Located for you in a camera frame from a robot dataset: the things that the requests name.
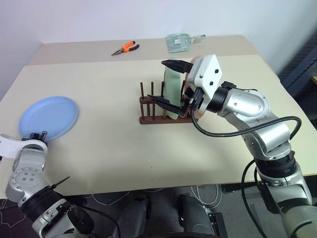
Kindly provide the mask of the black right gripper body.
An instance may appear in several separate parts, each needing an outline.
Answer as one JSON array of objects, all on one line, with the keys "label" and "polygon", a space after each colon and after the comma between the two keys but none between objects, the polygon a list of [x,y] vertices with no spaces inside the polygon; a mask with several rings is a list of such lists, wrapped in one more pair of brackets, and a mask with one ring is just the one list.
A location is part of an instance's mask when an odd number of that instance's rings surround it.
[{"label": "black right gripper body", "polygon": [[193,103],[196,101],[193,98],[195,96],[195,89],[192,89],[189,85],[189,74],[190,71],[195,63],[195,60],[199,60],[200,58],[193,58],[190,62],[179,60],[180,61],[180,67],[181,67],[181,73],[185,74],[185,80],[184,80],[184,89],[181,92],[181,105],[180,105],[180,112],[179,117],[186,118],[187,115],[190,115],[190,108]]}]

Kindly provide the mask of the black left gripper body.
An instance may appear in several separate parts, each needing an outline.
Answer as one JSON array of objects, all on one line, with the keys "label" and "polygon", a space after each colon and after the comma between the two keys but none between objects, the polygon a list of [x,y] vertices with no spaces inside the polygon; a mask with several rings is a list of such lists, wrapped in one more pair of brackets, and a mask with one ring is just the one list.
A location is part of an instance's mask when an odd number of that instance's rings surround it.
[{"label": "black left gripper body", "polygon": [[47,133],[47,131],[42,131],[41,133],[33,132],[30,134],[29,140],[39,140],[41,142],[45,142]]}]

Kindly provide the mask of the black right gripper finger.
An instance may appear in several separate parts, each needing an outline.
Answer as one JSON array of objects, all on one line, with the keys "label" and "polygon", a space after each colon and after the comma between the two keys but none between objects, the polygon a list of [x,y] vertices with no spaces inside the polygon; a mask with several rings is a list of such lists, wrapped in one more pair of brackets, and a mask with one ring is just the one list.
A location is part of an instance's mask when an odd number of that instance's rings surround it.
[{"label": "black right gripper finger", "polygon": [[176,105],[173,105],[170,103],[169,100],[163,98],[163,97],[160,97],[160,96],[154,96],[154,95],[148,95],[148,97],[157,105],[159,105],[161,108],[169,111],[169,112],[172,112],[172,113],[176,113],[176,114],[179,114],[180,112],[180,107],[179,106],[176,106]]},{"label": "black right gripper finger", "polygon": [[161,64],[179,73],[190,73],[193,67],[193,64],[190,62],[175,59],[163,60]]}]

